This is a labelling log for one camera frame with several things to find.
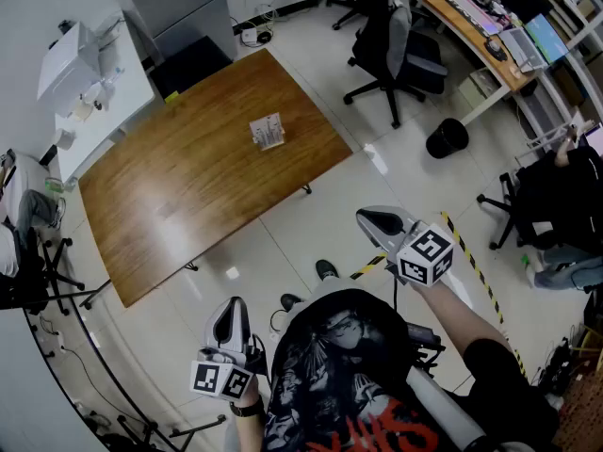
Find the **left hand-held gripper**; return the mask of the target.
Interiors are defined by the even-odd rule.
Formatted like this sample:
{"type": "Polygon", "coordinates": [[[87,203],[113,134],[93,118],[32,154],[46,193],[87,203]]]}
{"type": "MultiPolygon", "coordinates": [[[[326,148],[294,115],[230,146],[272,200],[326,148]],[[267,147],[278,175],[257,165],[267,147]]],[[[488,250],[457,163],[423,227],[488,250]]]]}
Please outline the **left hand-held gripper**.
{"type": "Polygon", "coordinates": [[[218,399],[240,399],[255,375],[267,376],[266,351],[251,335],[245,301],[229,298],[205,324],[206,344],[191,362],[191,392],[218,399]]]}

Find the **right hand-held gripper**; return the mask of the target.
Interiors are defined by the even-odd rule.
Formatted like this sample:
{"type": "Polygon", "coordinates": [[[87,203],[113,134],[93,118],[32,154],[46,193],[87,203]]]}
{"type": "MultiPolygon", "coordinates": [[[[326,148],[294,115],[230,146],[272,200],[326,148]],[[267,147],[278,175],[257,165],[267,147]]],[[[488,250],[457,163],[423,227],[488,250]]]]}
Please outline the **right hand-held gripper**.
{"type": "Polygon", "coordinates": [[[389,205],[361,208],[356,220],[369,241],[388,253],[386,269],[402,283],[431,287],[451,268],[454,243],[438,225],[389,205]]]}

